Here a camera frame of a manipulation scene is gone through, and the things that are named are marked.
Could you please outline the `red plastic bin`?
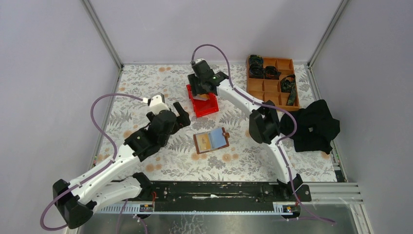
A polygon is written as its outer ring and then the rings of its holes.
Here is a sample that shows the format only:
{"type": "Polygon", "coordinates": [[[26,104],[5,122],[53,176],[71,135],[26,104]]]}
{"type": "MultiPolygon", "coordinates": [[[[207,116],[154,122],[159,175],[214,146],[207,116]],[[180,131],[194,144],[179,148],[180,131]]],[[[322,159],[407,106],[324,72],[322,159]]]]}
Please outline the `red plastic bin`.
{"type": "Polygon", "coordinates": [[[194,113],[197,118],[213,114],[219,111],[217,98],[213,93],[207,94],[207,99],[200,100],[194,98],[194,96],[192,95],[191,86],[189,84],[186,85],[186,88],[188,91],[189,99],[192,103],[194,113]]]}

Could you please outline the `brown leather card holder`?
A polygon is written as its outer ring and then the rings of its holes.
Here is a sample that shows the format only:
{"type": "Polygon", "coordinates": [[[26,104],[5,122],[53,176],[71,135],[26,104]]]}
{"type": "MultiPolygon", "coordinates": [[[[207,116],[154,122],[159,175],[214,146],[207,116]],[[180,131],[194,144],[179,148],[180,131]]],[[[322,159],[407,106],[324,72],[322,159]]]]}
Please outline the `brown leather card holder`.
{"type": "MultiPolygon", "coordinates": [[[[209,134],[209,138],[212,144],[212,149],[210,151],[204,152],[204,153],[208,153],[208,152],[212,152],[212,151],[216,151],[222,148],[226,148],[229,146],[229,137],[230,134],[224,129],[224,127],[222,128],[216,128],[213,129],[211,131],[208,132],[203,132],[203,133],[208,133],[209,134]]],[[[194,140],[194,144],[195,144],[195,148],[196,148],[196,152],[197,154],[204,154],[204,153],[200,153],[198,151],[198,147],[197,147],[197,143],[196,143],[196,139],[195,136],[197,134],[193,135],[193,140],[194,140]]]]}

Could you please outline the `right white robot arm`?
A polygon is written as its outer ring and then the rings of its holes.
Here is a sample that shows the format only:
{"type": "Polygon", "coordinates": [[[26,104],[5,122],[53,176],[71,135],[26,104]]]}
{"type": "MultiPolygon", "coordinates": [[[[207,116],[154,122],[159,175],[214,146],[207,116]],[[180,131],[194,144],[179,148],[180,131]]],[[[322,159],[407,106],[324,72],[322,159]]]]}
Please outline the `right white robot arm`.
{"type": "Polygon", "coordinates": [[[251,138],[261,144],[275,163],[277,182],[280,184],[281,198],[293,200],[299,194],[302,179],[292,167],[280,136],[280,120],[278,111],[291,116],[286,110],[275,106],[271,101],[264,102],[253,97],[235,85],[230,74],[214,72],[209,64],[199,59],[191,61],[193,74],[188,76],[193,95],[213,93],[231,102],[249,119],[248,131],[251,138]]]}

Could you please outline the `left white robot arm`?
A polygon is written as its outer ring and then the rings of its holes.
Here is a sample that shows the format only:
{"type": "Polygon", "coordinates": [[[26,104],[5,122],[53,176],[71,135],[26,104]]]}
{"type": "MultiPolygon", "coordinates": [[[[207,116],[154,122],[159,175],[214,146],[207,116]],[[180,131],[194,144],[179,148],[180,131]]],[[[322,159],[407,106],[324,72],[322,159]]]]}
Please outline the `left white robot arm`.
{"type": "Polygon", "coordinates": [[[149,123],[124,140],[108,157],[86,173],[70,181],[60,179],[53,186],[53,205],[65,221],[65,227],[76,229],[85,224],[101,208],[135,198],[146,200],[151,194],[151,182],[144,173],[110,185],[119,173],[143,162],[167,145],[171,135],[190,125],[189,114],[179,102],[173,103],[174,113],[164,102],[148,100],[149,123]]]}

